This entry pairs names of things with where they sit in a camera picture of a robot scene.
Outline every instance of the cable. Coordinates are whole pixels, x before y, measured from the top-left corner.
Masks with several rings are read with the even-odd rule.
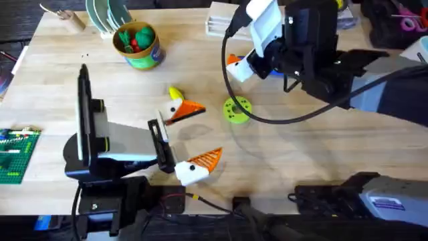
[[[311,112],[309,114],[305,114],[304,116],[286,119],[286,120],[270,120],[270,119],[261,118],[259,116],[254,115],[254,114],[251,114],[249,111],[245,110],[244,107],[242,107],[242,105],[236,99],[236,96],[233,93],[232,87],[231,87],[229,79],[227,77],[227,70],[226,70],[226,57],[225,57],[225,55],[226,55],[226,43],[227,43],[228,38],[229,38],[229,34],[226,33],[225,37],[223,38],[223,43],[221,45],[221,70],[223,72],[223,78],[224,78],[224,81],[226,84],[227,91],[228,91],[230,97],[232,98],[232,100],[234,101],[235,105],[244,114],[246,114],[249,118],[252,118],[253,120],[257,120],[261,123],[267,123],[267,124],[273,124],[273,125],[286,125],[286,124],[292,124],[292,123],[298,123],[298,122],[306,121],[312,117],[318,116],[319,114],[322,114],[328,110],[331,110],[332,108],[338,106],[339,104],[342,104],[343,102],[345,102],[351,98],[354,98],[355,96],[363,93],[364,91],[371,89],[371,88],[373,88],[379,84],[382,84],[383,82],[386,82],[389,80],[396,80],[396,79],[400,79],[400,80],[404,81],[404,79],[423,77],[422,74],[424,74],[425,76],[428,75],[427,65],[404,68],[402,70],[398,70],[396,72],[393,72],[392,74],[383,76],[382,78],[379,78],[379,79],[371,82],[370,84],[366,84],[365,86],[351,92],[350,94],[347,94],[346,96],[343,96],[343,97],[331,102],[330,104],[328,104],[328,105],[326,105],[326,106],[324,106],[318,110],[315,110],[314,112]]]
[[[168,195],[162,196],[160,199],[161,199],[161,200],[166,200],[166,199],[168,199],[168,198],[170,198],[170,197],[180,197],[180,196],[187,196],[187,197],[191,197],[191,198],[193,198],[193,199],[197,199],[198,201],[201,201],[201,202],[203,202],[204,204],[207,204],[208,206],[210,206],[210,207],[212,207],[212,208],[215,208],[216,210],[220,210],[220,211],[225,212],[225,213],[228,213],[229,215],[232,215],[232,216],[239,216],[240,218],[244,218],[241,214],[238,214],[238,213],[233,212],[233,211],[231,211],[231,210],[228,210],[228,209],[222,208],[222,207],[220,207],[220,206],[218,206],[218,205],[216,205],[216,204],[213,204],[212,202],[210,202],[210,201],[206,200],[205,198],[203,198],[203,197],[201,197],[201,196],[199,196],[199,195],[195,195],[195,194],[193,194],[193,193],[171,193],[171,194],[168,194]],[[170,222],[170,223],[173,223],[173,224],[177,224],[177,225],[184,225],[184,226],[191,226],[191,225],[194,225],[194,224],[192,224],[192,223],[182,223],[182,222],[178,222],[178,221],[175,221],[175,220],[171,220],[171,219],[166,218],[166,217],[165,217],[165,206],[163,205],[163,203],[162,203],[162,202],[159,202],[159,205],[160,205],[160,206],[162,207],[162,209],[163,209],[163,214],[162,214],[162,215],[158,215],[158,216],[157,216],[157,218],[160,218],[160,219],[162,219],[162,220],[164,220],[164,221],[167,221],[167,222]],[[226,219],[226,218],[227,218],[227,216],[224,216],[224,217],[222,217],[222,218],[213,218],[213,219],[215,219],[215,220],[213,220],[212,222],[205,222],[204,224],[214,224],[214,223],[217,223],[217,222],[219,222],[219,221],[223,221],[223,220],[224,220],[224,219]]]
[[[78,206],[78,199],[79,199],[79,195],[80,195],[81,190],[82,190],[82,186],[80,186],[80,182],[79,182],[79,186],[76,190],[76,194],[74,195],[74,200],[73,200],[73,205],[72,205],[72,230],[73,230],[74,239],[76,241],[80,241],[78,228],[76,226],[76,209]]]
[[[310,197],[306,197],[305,195],[302,194],[297,194],[297,193],[289,193],[287,198],[291,201],[294,202],[295,204],[298,204],[299,199],[301,200],[305,200],[307,202],[316,204],[317,206],[321,206],[323,207],[326,211],[329,211],[330,213],[339,216],[339,214],[337,214],[328,204],[324,203],[324,202],[320,202],[316,199],[312,199]]]
[[[152,221],[152,218],[153,218],[152,215],[150,214],[147,215],[146,220],[144,222],[144,226],[142,227],[142,230],[141,230],[141,238],[144,235],[144,231],[146,231],[148,224],[150,223],[150,221]]]

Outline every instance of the black device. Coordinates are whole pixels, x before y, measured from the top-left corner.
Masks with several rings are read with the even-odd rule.
[[[156,119],[148,121],[157,158],[152,161],[133,162],[99,158],[98,153],[108,151],[108,137],[97,137],[94,115],[104,112],[103,100],[93,99],[89,73],[82,66],[78,77],[78,132],[64,147],[65,172],[68,177],[79,181],[73,213],[80,194],[76,232],[79,238],[86,238],[89,232],[109,231],[117,236],[121,228],[133,224],[138,210],[153,212],[162,196],[170,193],[184,193],[180,185],[150,185],[144,176],[123,178],[135,171],[153,165],[165,173],[174,171],[175,162],[169,144],[163,141]],[[184,197],[178,197],[164,204],[162,212],[181,214],[185,208]]]

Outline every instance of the green gear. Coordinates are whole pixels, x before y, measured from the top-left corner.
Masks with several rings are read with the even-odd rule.
[[[236,96],[236,99],[239,101],[239,103],[244,107],[245,110],[251,113],[252,106],[251,103],[244,97]],[[249,117],[242,113],[238,112],[238,107],[235,105],[232,98],[228,98],[223,105],[223,114],[227,121],[233,123],[233,124],[242,124],[246,123],[249,120]]]

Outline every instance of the green can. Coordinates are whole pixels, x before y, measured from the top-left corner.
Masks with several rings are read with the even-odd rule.
[[[126,53],[125,46],[122,41],[120,41],[118,33],[128,30],[130,35],[135,37],[135,34],[144,27],[150,27],[154,32],[154,40],[152,44],[141,52],[133,54]],[[122,27],[114,33],[113,44],[119,54],[124,56],[126,62],[137,70],[151,70],[159,65],[165,58],[165,52],[161,48],[157,32],[151,25],[142,21],[134,21],[122,25]]]

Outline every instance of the scissors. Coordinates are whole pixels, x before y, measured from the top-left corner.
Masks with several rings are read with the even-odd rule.
[[[401,20],[401,29],[404,31],[426,32],[428,27],[425,27],[421,21],[421,16],[414,14],[408,10],[403,4],[397,0],[391,0],[395,7],[399,10],[400,16],[404,17]]]

